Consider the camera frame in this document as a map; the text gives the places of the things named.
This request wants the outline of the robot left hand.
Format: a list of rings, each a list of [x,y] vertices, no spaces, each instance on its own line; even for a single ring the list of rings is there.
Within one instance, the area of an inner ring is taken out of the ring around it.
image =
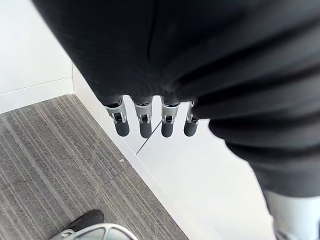
[[[187,135],[210,131],[248,162],[278,240],[320,237],[317,0],[36,0],[114,121],[121,96],[147,115],[191,102]]]

